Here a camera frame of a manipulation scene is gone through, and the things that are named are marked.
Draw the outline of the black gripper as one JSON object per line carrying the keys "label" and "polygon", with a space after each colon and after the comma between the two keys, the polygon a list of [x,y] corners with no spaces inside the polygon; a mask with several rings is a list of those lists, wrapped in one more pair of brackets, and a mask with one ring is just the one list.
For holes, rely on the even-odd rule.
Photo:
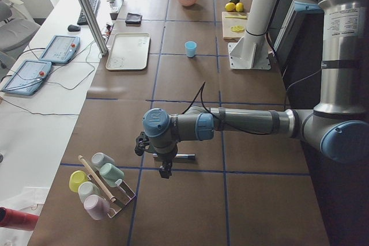
{"label": "black gripper", "polygon": [[178,152],[178,147],[177,143],[171,137],[165,134],[159,135],[158,137],[149,137],[142,131],[135,139],[134,151],[138,156],[142,156],[145,152],[156,153],[164,163],[159,168],[161,178],[172,176],[172,160]]}

